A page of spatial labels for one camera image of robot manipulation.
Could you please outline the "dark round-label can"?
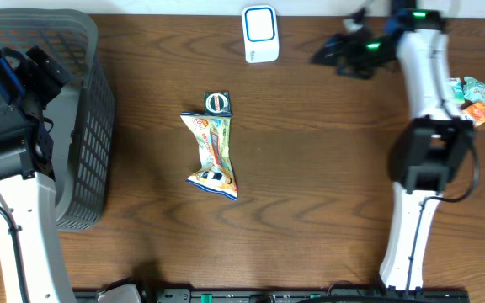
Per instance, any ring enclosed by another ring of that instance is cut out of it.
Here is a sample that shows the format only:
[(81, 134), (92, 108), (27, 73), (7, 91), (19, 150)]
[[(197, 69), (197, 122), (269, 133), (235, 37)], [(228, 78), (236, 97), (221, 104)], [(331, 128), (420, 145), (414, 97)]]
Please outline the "dark round-label can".
[(212, 115), (229, 115), (232, 113), (228, 91), (205, 92), (205, 112)]

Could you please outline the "orange small snack pack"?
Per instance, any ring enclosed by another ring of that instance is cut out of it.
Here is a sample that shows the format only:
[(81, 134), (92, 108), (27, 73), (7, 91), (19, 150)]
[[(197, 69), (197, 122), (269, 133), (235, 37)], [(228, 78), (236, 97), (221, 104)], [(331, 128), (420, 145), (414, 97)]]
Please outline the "orange small snack pack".
[(464, 108), (462, 111), (462, 116), (470, 120), (475, 127), (478, 127), (485, 123), (485, 103), (478, 101)]

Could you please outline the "mint green snack packet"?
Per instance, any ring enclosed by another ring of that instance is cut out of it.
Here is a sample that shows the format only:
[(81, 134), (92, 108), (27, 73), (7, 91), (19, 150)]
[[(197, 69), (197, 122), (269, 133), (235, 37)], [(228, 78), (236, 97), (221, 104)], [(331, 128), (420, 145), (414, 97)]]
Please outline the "mint green snack packet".
[(464, 77), (464, 97), (473, 103), (482, 102), (485, 105), (485, 84), (473, 77)]

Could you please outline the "orange wet wipes pack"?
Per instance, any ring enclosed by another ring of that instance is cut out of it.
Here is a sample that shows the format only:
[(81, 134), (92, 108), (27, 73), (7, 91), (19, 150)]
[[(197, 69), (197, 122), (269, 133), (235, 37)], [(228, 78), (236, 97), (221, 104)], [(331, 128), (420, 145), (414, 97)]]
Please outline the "orange wet wipes pack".
[(229, 157), (232, 115), (185, 111), (180, 117), (197, 141), (201, 164), (201, 169), (189, 175), (187, 182), (236, 201), (238, 186)]

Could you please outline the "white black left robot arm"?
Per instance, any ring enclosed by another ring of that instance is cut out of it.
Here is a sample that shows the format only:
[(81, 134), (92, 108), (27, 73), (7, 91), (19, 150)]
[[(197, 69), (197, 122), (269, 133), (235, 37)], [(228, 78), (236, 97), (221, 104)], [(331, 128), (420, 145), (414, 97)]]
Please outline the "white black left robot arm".
[(41, 48), (0, 47), (0, 264), (8, 302), (141, 302), (133, 282), (73, 290), (56, 227), (47, 104), (69, 82)]

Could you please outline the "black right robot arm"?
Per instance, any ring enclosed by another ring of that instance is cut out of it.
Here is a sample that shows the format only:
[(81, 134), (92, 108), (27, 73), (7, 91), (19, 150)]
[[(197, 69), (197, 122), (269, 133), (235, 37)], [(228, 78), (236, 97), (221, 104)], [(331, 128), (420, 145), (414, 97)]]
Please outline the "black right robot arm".
[(408, 94), (409, 122), (395, 141), (387, 173), (394, 191), (392, 225), (380, 280), (386, 290), (402, 295), (423, 288), (423, 263), (434, 214), (442, 203), (466, 199), (480, 178), (473, 162), (466, 192), (446, 198), (466, 154), (477, 155), (475, 126), (461, 116), (449, 83), (449, 36), (437, 10), (415, 1), (394, 1), (383, 35), (366, 23), (363, 4), (344, 20), (345, 32), (333, 35), (312, 63), (333, 66), (339, 76), (369, 80), (378, 67), (396, 61)]

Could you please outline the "teal small tissue pack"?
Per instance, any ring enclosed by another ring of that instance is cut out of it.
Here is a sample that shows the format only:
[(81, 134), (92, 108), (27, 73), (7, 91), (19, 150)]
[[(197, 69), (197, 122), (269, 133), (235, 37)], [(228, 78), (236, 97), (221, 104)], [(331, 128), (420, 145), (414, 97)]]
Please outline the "teal small tissue pack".
[(453, 77), (449, 79), (449, 84), (452, 89), (453, 103), (460, 108), (465, 103), (462, 81), (459, 77)]

